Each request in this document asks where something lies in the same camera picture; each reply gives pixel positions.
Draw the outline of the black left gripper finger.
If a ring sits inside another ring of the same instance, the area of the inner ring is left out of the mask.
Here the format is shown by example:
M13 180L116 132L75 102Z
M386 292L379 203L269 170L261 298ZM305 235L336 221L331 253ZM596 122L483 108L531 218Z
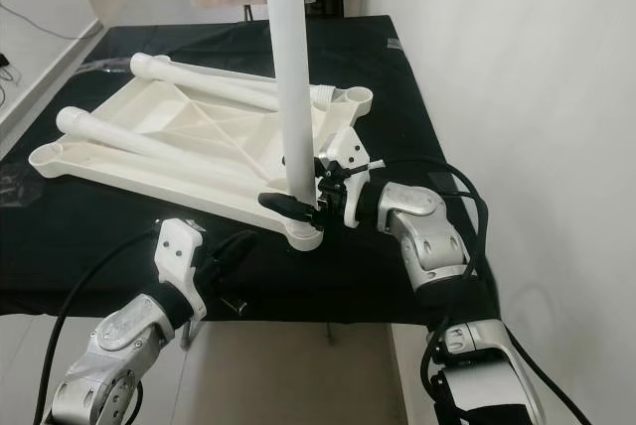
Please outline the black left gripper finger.
M249 255L250 231L237 231L211 249L204 266L210 269L237 269Z
M215 274L229 274L237 269L240 264L254 250L257 244L255 237L229 237L219 243L214 249Z

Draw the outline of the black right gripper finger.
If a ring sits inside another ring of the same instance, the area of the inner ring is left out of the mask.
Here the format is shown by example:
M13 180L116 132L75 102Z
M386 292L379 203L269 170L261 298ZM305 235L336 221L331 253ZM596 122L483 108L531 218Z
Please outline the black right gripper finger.
M259 194L258 203L269 211L296 221L315 221L319 212L314 206L282 193Z

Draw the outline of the black tablecloth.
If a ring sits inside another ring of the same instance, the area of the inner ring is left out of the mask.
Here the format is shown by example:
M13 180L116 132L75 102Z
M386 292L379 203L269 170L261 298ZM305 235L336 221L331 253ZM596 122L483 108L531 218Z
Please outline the black tablecloth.
M404 50L387 16L318 18L306 25L310 79L335 87L367 87L374 99L356 121L374 158L391 159L379 171L392 183L437 190L455 188L453 177L425 165L442 148ZM112 27L90 61L145 53L218 70L273 75L267 22ZM44 111L1 159L28 162L32 149L59 138L61 108L95 110L130 80L127 72L72 75ZM211 243L241 222L165 203L73 176L50 179L47 196L30 209L0 209L0 304L4 315L59 312L84 272L98 275L78 293L70 315L103 317L135 297L153 279L153 240L132 238L162 219L191 219ZM291 248L283 235L261 229L245 264L227 284L247 303L242 315L213 306L211 321L314 322L314 324L430 325L439 311L417 301L398 243L372 226L340 230L313 251Z

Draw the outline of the white plastic table top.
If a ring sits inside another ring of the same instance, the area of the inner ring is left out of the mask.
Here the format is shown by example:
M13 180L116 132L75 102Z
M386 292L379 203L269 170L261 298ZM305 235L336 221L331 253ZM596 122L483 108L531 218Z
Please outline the white plastic table top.
M80 136L61 133L59 139L28 154L29 165L45 177L70 175L132 191L165 202L276 231L296 251L313 251L321 231L301 229L300 222L269 211L258 203L264 190L255 177L228 177L182 168L177 163L121 151ZM169 81L134 78L102 102L92 115L186 149L213 152L226 145L242 152L285 183L280 113L231 101Z

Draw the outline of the clear tape cross patch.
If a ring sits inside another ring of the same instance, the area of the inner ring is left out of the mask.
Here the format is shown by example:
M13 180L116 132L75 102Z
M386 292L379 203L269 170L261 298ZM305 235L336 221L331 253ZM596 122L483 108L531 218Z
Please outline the clear tape cross patch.
M50 179L38 174L26 162L4 163L0 167L0 209L30 209L47 196Z

